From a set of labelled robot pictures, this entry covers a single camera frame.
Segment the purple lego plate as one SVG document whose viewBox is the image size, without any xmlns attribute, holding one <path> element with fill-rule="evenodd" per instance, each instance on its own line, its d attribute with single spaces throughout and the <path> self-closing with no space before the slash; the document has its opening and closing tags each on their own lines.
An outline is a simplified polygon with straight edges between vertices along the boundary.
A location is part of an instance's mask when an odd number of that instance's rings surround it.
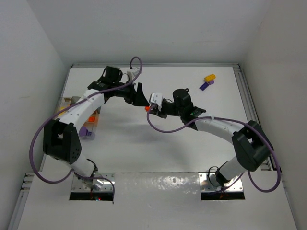
<svg viewBox="0 0 307 230">
<path fill-rule="evenodd" d="M 200 90 L 204 91 L 207 89 L 210 85 L 214 84 L 214 80 L 211 81 L 205 81 L 202 86 L 199 87 Z"/>
</svg>

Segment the small orange lego brick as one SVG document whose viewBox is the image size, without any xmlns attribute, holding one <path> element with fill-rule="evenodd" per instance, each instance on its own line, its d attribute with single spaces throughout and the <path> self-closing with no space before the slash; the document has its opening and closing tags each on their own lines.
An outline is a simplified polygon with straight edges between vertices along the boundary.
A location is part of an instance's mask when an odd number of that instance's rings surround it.
<svg viewBox="0 0 307 230">
<path fill-rule="evenodd" d="M 94 121 L 95 121 L 95 116 L 89 117 L 89 118 L 88 118 L 88 121 L 89 121 L 89 122 L 94 122 Z"/>
</svg>

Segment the yellow lego brick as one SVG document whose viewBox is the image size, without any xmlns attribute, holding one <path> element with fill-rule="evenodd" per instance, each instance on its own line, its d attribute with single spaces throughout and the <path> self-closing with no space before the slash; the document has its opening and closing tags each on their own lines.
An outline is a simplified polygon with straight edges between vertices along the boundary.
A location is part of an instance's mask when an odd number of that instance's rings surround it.
<svg viewBox="0 0 307 230">
<path fill-rule="evenodd" d="M 210 74 L 210 75 L 206 76 L 206 77 L 204 78 L 204 80 L 205 80 L 206 82 L 210 82 L 210 81 L 213 81 L 215 78 L 216 78 L 216 75 L 215 75 L 215 74 Z"/>
</svg>

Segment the purple arch lego brick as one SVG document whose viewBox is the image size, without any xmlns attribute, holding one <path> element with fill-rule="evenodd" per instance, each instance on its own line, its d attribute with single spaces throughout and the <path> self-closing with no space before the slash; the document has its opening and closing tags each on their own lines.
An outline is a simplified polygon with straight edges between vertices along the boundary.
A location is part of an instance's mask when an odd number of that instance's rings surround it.
<svg viewBox="0 0 307 230">
<path fill-rule="evenodd" d="M 87 127 L 82 126 L 79 130 L 79 137 L 90 137 L 92 132 L 87 129 Z"/>
</svg>

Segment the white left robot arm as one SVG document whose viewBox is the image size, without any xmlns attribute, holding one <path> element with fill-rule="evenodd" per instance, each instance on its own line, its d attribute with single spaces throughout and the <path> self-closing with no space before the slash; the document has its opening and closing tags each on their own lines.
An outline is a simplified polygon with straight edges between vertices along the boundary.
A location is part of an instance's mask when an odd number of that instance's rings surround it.
<svg viewBox="0 0 307 230">
<path fill-rule="evenodd" d="M 103 75 L 93 81 L 84 95 L 67 111 L 52 119 L 44 127 L 43 151 L 46 155 L 64 162 L 82 177 L 91 177 L 96 171 L 94 163 L 83 154 L 79 132 L 88 118 L 111 97 L 120 97 L 134 106 L 149 106 L 142 84 L 134 85 L 132 80 L 139 68 L 130 69 L 127 86 L 121 82 L 120 68 L 105 67 Z"/>
</svg>

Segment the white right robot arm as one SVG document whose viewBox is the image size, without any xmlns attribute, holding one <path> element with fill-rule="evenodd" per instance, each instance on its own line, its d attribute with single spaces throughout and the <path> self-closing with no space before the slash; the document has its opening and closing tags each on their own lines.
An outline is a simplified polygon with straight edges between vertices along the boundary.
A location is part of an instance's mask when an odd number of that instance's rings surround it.
<svg viewBox="0 0 307 230">
<path fill-rule="evenodd" d="M 244 172 L 256 171 L 273 152 L 271 143 L 256 121 L 244 123 L 213 116 L 193 104 L 188 89 L 175 90 L 171 102 L 161 93 L 152 93 L 149 103 L 148 115 L 180 117 L 185 127 L 210 133 L 233 145 L 235 156 L 218 167 L 214 175 L 208 176 L 212 186 L 223 187 Z"/>
</svg>

